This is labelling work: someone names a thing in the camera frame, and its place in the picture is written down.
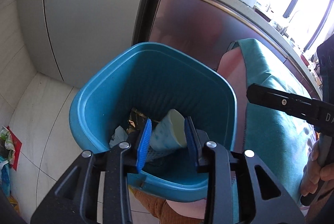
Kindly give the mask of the person's right hand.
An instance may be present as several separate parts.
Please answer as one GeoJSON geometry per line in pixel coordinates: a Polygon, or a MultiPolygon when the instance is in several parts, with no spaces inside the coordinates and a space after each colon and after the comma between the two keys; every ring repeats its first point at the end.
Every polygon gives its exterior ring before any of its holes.
{"type": "Polygon", "coordinates": [[[300,192],[302,196],[314,194],[318,189],[319,181],[327,182],[326,188],[322,190],[321,195],[333,190],[334,167],[333,163],[321,167],[318,162],[319,146],[318,141],[315,142],[309,155],[308,162],[304,167],[304,175],[302,177],[300,192]]]}

